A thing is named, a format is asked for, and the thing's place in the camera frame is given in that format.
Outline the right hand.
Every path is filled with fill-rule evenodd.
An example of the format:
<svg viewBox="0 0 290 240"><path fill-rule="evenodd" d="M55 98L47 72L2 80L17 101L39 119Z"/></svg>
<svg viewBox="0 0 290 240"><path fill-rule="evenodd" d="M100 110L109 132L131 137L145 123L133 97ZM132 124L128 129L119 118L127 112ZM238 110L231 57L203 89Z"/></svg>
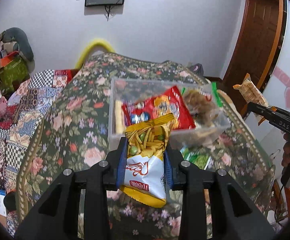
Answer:
<svg viewBox="0 0 290 240"><path fill-rule="evenodd" d="M283 153L283 159L282 159L281 165L283 167L287 167L290 163L290 134L285 133L283 135L283 139L285 140L285 144L283 147L284 153Z"/></svg>

